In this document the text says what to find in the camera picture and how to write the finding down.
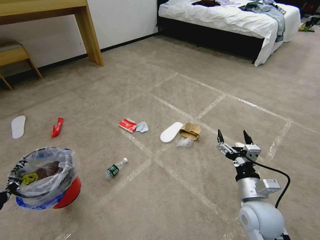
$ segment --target white bedsheet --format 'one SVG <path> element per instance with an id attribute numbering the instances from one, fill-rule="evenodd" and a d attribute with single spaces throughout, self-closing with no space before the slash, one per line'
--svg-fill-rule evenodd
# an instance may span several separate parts
<path id="1" fill-rule="evenodd" d="M 198 0 L 169 0 L 161 4 L 159 16 L 193 23 L 206 27 L 221 29 L 224 31 L 240 33 L 248 36 L 264 38 L 261 51 L 254 65 L 265 63 L 268 57 L 277 50 L 283 42 L 291 41 L 300 26 L 299 9 L 293 6 L 277 4 L 287 13 L 284 15 L 286 30 L 284 40 L 275 42 L 278 23 L 266 14 L 246 12 L 239 9 L 246 5 L 248 0 L 230 0 L 236 5 L 204 7 L 193 6 Z"/>

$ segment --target clear plastic wrapper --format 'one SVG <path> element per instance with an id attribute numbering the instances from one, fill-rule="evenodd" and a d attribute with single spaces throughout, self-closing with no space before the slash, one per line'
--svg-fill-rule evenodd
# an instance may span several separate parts
<path id="1" fill-rule="evenodd" d="M 59 147 L 36 149 L 22 157 L 8 178 L 20 184 L 14 193 L 17 204 L 33 209 L 54 206 L 77 177 L 78 164 L 73 150 Z"/>
<path id="2" fill-rule="evenodd" d="M 193 144 L 192 138 L 181 138 L 178 142 L 178 147 L 191 147 Z"/>

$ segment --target white wall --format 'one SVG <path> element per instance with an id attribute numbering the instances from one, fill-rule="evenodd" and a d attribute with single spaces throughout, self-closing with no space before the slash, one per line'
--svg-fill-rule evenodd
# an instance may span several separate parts
<path id="1" fill-rule="evenodd" d="M 156 0 L 88 0 L 100 48 L 143 37 L 156 30 Z M 1 39 L 25 46 L 37 67 L 86 53 L 73 15 L 0 26 Z M 1 67 L 4 76 L 28 69 Z"/>

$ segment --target wooden chair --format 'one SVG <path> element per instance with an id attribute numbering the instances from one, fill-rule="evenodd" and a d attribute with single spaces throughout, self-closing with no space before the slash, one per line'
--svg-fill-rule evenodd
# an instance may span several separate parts
<path id="1" fill-rule="evenodd" d="M 27 60 L 31 69 L 36 71 L 40 79 L 43 79 L 40 72 L 33 64 L 28 52 L 20 43 L 16 41 L 0 41 L 0 67 L 23 60 Z M 1 74 L 0 78 L 11 90 L 13 90 Z"/>

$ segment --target red plastic wrapper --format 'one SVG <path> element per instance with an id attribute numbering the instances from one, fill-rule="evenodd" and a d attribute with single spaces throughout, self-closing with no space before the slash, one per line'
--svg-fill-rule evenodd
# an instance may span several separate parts
<path id="1" fill-rule="evenodd" d="M 63 118 L 58 118 L 58 124 L 53 125 L 53 130 L 52 130 L 52 134 L 51 134 L 52 138 L 56 137 L 60 134 L 62 123 L 63 123 Z"/>
<path id="2" fill-rule="evenodd" d="M 137 127 L 136 122 L 131 120 L 130 118 L 122 119 L 121 122 L 118 123 L 118 125 L 131 133 L 133 133 Z"/>

